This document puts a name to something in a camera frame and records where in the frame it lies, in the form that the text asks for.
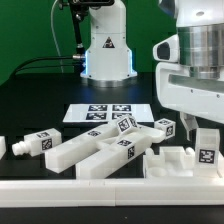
white block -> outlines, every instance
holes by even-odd
[[[0,159],[6,152],[5,137],[0,136]]]
[[[218,177],[219,145],[218,129],[197,129],[194,176]]]
[[[145,178],[193,177],[195,153],[191,148],[160,147],[160,154],[152,149],[143,156],[143,174]]]
[[[163,130],[166,133],[165,139],[169,139],[175,136],[176,122],[163,118],[154,123],[154,128]]]
[[[94,128],[48,150],[45,153],[46,168],[60,173],[97,152],[97,141],[117,135],[118,131],[114,123]]]
[[[76,164],[77,179],[103,179],[142,154],[151,146],[150,137],[139,132],[119,141]]]

white plastic base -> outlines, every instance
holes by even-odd
[[[221,205],[223,178],[2,181],[0,207]]]

black table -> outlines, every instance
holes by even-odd
[[[140,74],[137,84],[118,88],[97,88],[81,84],[74,74],[22,74],[0,87],[0,136],[6,136],[7,153],[0,161],[0,180],[74,179],[75,169],[61,174],[45,169],[44,155],[15,157],[11,145],[26,134],[56,128],[63,141],[96,126],[96,123],[64,124],[70,104],[150,104],[155,120],[176,121],[176,137],[160,144],[194,147],[177,112],[159,104],[153,73]],[[203,119],[200,127],[223,126]],[[109,178],[142,177],[142,156],[121,168]],[[224,206],[133,206],[87,208],[1,208],[0,223],[223,223]]]

small white part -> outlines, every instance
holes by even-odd
[[[163,118],[155,121],[154,128],[165,132],[165,139],[169,139],[175,136],[176,122]]]
[[[218,129],[197,129],[194,176],[218,177],[219,145]]]
[[[5,137],[0,136],[0,159],[6,152]]]
[[[24,136],[24,141],[12,145],[15,156],[29,153],[36,156],[62,143],[61,133],[56,129],[29,134]]]
[[[167,43],[170,48],[170,58],[168,60],[160,59],[158,57],[158,48],[161,47],[161,44]],[[168,39],[156,44],[153,47],[153,57],[157,61],[167,61],[167,62],[178,62],[180,59],[180,46],[179,46],[179,37],[177,34],[169,37]]]
[[[193,177],[195,153],[192,148],[160,147],[160,154],[146,150],[143,157],[145,178],[153,177]]]
[[[138,132],[126,134],[111,145],[105,145],[106,147],[101,151],[77,163],[76,178],[106,178],[142,154],[152,143],[159,143],[164,138],[163,131],[147,127],[142,127]]]
[[[97,141],[118,135],[115,122],[100,125],[78,137],[48,150],[45,154],[46,168],[60,173],[90,155],[96,153]]]

